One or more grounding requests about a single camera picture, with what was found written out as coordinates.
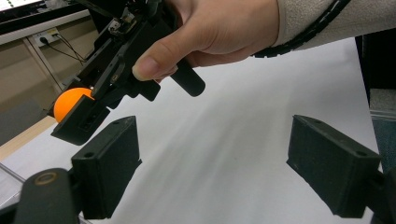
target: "fingernail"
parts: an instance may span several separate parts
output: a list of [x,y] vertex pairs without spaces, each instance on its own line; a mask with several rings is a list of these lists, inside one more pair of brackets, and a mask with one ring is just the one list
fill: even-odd
[[146,57],[139,61],[132,67],[132,73],[138,80],[153,79],[160,70],[160,65],[151,57]]

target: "finger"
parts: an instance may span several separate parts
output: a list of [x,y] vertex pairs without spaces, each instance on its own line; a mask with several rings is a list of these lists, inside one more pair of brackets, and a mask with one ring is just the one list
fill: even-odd
[[191,67],[205,67],[216,64],[236,63],[245,60],[250,55],[250,50],[245,48],[227,54],[210,54],[195,51],[187,56],[187,61]]
[[155,42],[136,61],[133,67],[134,76],[139,80],[162,77],[187,54],[200,48],[202,43],[200,38],[199,28],[194,28],[193,24],[180,27]]

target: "screw hole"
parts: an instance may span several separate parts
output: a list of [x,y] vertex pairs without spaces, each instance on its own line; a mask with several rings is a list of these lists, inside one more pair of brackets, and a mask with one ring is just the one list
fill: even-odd
[[362,151],[356,151],[356,154],[358,154],[359,156],[367,156],[367,154]]
[[85,153],[85,155],[84,155],[84,157],[85,158],[90,158],[90,157],[93,157],[93,153],[92,152],[88,152],[88,153]]

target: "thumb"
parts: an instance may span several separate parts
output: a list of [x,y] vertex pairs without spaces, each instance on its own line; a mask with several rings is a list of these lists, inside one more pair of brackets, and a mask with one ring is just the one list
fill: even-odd
[[181,26],[146,50],[132,68],[133,74],[141,81],[171,75],[176,72],[177,63],[197,49],[200,42],[196,30]]

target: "hand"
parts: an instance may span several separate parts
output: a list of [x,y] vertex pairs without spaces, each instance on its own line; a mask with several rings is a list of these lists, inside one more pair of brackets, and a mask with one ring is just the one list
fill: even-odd
[[192,67],[234,63],[276,42],[276,0],[169,0],[179,28],[155,42],[136,62],[139,80],[174,74],[187,57]]

